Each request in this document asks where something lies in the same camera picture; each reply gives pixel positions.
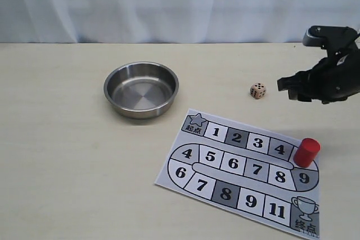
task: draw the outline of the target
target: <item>red game piece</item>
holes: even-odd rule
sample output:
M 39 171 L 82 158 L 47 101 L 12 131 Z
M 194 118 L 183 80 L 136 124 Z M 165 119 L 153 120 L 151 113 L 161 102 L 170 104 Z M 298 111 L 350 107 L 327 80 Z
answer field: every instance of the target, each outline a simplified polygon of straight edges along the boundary
M 319 151 L 320 144 L 317 141 L 305 138 L 294 155 L 294 161 L 300 167 L 309 167 Z

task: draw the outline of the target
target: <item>stainless steel bowl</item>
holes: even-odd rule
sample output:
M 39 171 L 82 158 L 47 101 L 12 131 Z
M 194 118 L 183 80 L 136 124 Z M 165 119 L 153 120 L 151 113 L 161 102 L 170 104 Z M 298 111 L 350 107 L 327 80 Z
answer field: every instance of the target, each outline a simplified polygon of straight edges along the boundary
M 176 74 L 154 62 L 121 66 L 106 78 L 103 91 L 123 116 L 148 119 L 166 112 L 179 90 Z

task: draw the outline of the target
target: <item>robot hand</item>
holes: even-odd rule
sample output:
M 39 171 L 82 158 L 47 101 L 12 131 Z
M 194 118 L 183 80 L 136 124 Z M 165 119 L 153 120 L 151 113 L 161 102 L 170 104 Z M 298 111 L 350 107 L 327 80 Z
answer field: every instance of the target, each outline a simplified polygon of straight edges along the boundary
M 323 104 L 345 101 L 360 92 L 360 49 L 356 30 L 338 26 L 312 26 L 303 45 L 325 49 L 327 57 L 312 69 L 299 71 L 277 81 L 279 91 L 287 90 L 289 99 L 302 102 L 320 100 Z

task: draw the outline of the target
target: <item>board game paper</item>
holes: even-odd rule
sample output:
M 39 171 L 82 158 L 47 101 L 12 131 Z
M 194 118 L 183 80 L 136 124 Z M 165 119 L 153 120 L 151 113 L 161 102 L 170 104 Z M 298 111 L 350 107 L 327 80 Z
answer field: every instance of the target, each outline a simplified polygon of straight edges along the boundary
M 155 184 L 305 239 L 320 238 L 318 157 L 301 141 L 190 109 Z

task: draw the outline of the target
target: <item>dice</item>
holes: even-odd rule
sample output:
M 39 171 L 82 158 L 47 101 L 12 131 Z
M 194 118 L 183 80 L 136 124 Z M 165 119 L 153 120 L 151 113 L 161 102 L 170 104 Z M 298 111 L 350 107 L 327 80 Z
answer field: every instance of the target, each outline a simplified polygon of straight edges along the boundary
M 264 97 L 266 93 L 266 87 L 263 84 L 257 83 L 257 84 L 253 84 L 250 88 L 250 95 L 253 98 L 259 99 Z

